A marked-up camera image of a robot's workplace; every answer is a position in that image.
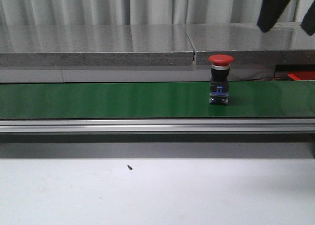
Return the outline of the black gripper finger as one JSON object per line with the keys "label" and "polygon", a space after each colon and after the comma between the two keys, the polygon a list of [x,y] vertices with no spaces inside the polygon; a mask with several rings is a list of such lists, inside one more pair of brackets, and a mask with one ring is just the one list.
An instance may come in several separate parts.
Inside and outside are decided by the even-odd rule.
{"label": "black gripper finger", "polygon": [[315,33],[315,1],[311,4],[301,22],[302,30],[309,36]]}
{"label": "black gripper finger", "polygon": [[259,29],[266,33],[278,21],[291,0],[262,0],[257,21]]}

